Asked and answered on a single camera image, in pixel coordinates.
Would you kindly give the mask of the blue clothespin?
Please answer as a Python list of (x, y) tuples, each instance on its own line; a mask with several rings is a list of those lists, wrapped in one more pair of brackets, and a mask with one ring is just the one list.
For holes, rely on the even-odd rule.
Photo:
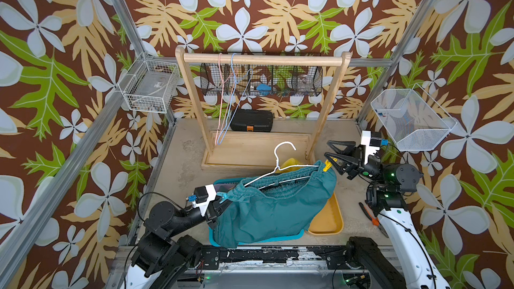
[(223, 202), (228, 200), (228, 193), (227, 192), (218, 191), (216, 196), (220, 198), (218, 200), (219, 203), (223, 203)]

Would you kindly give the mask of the green shorts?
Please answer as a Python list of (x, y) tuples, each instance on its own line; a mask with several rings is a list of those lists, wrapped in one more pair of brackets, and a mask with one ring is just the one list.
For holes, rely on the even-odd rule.
[(225, 248), (307, 230), (333, 195), (337, 178), (325, 163), (257, 179), (243, 178), (228, 192), (231, 206), (212, 229), (214, 242)]

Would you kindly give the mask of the yellow shorts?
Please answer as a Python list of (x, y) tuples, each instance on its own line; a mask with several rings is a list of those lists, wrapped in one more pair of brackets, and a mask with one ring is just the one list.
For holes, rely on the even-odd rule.
[(303, 163), (297, 159), (290, 158), (281, 164), (280, 172), (287, 173), (287, 172), (291, 172), (291, 171), (296, 171), (296, 170), (300, 169), (300, 165), (303, 165)]

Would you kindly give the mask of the pink wire hanger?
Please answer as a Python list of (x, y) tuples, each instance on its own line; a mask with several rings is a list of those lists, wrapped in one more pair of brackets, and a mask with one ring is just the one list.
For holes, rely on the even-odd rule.
[(216, 129), (216, 137), (215, 137), (215, 146), (218, 146), (220, 144), (220, 138), (223, 132), (223, 129), (225, 127), (225, 121), (228, 111), (225, 112), (223, 115), (223, 103), (224, 103), (224, 97), (226, 96), (226, 92), (230, 92), (230, 81), (232, 79), (232, 69), (231, 64), (225, 64), (225, 71), (222, 71), (222, 65), (221, 65), (221, 57), (222, 54), (219, 54), (218, 56), (218, 70), (220, 74), (220, 81), (221, 81), (221, 93), (220, 93), (220, 115), (218, 117), (218, 127)]

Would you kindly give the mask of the purple shorts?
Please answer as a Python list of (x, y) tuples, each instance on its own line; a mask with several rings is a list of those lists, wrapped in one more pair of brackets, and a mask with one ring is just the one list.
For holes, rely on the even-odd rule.
[(222, 192), (222, 193), (227, 193), (229, 192), (231, 189), (233, 189), (234, 187), (236, 186), (236, 184), (233, 184), (233, 183), (219, 183), (219, 184), (215, 184), (214, 187), (215, 187), (215, 190), (217, 192)]

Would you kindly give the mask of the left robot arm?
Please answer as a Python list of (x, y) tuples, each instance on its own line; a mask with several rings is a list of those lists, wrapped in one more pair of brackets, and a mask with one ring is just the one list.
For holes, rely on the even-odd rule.
[(173, 237), (199, 224), (216, 226), (220, 216), (232, 204), (215, 196), (207, 203), (206, 213), (200, 208), (180, 208), (168, 198), (151, 209), (144, 221), (145, 233), (130, 251), (124, 263), (121, 288), (172, 288), (189, 270), (195, 271), (189, 280), (202, 283), (206, 270), (219, 266), (220, 249), (205, 246), (190, 235), (174, 240)]

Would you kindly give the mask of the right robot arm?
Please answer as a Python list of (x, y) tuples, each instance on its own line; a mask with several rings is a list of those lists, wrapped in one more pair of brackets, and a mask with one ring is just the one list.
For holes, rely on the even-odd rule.
[(366, 206), (388, 235), (402, 269), (397, 270), (375, 242), (363, 237), (348, 240), (347, 259), (361, 264), (382, 288), (449, 288), (416, 232), (404, 200), (404, 194), (415, 190), (423, 174), (408, 163), (382, 163), (376, 155), (380, 148), (376, 142), (367, 146), (330, 140), (327, 144), (331, 151), (325, 158), (338, 174), (349, 180), (357, 176), (368, 179)]

